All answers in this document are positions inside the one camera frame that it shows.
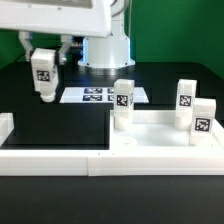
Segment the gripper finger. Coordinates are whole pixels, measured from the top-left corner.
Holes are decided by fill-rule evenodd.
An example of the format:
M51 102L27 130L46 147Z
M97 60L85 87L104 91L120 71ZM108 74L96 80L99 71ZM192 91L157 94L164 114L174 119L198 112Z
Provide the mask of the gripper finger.
M58 61L60 65L63 65L67 61L66 54L71 48L72 43L73 43L73 37L71 35L61 36L62 46L60 47L58 51Z
M31 44L32 33L28 31L20 31L18 35L19 41L25 50L25 59L30 61L31 54L33 52L33 46Z

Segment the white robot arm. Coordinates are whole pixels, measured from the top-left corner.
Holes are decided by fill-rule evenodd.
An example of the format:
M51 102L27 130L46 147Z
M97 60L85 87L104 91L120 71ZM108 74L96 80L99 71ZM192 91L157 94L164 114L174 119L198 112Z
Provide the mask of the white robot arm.
M130 39L124 31L124 14L131 0L0 0L0 29L17 30L31 57L31 34L61 36L60 63L74 37L83 39L78 65L95 74L116 74L135 65Z

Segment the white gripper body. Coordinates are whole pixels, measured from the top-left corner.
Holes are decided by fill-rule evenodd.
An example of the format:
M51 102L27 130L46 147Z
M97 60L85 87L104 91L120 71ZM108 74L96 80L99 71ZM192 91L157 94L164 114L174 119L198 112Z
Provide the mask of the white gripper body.
M0 29L107 37L110 0L0 0Z

